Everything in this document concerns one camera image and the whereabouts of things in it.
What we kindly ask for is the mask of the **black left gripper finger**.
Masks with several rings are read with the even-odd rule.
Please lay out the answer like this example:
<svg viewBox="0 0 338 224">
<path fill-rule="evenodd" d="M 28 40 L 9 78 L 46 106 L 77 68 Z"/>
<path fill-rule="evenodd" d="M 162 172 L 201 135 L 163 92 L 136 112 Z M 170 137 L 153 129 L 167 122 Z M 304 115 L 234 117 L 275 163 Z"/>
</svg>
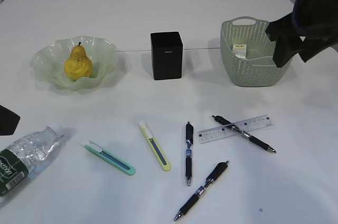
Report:
<svg viewBox="0 0 338 224">
<path fill-rule="evenodd" d="M 1 106 L 0 108 L 0 135 L 13 135 L 20 121 L 20 116 Z"/>
</svg>

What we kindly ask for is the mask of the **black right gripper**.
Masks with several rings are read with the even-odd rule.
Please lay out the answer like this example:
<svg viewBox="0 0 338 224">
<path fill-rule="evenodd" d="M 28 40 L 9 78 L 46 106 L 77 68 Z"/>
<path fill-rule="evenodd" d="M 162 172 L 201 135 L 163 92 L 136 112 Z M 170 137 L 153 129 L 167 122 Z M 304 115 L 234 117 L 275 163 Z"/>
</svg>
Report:
<svg viewBox="0 0 338 224">
<path fill-rule="evenodd" d="M 293 13 L 270 22 L 266 34 L 276 42 L 273 61 L 282 68 L 296 54 L 307 62 L 318 53 L 337 44 L 337 17 L 321 18 L 318 23 L 300 26 Z"/>
</svg>

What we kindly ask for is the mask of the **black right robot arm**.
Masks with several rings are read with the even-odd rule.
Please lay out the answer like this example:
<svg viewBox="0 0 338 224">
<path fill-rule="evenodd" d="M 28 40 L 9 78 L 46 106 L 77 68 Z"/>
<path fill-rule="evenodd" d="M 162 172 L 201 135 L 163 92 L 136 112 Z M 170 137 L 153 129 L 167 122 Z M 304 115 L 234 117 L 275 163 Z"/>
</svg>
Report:
<svg viewBox="0 0 338 224">
<path fill-rule="evenodd" d="M 266 34 L 276 43 L 277 67 L 296 54 L 307 62 L 337 44 L 337 0 L 296 0 L 291 13 L 269 23 Z"/>
</svg>

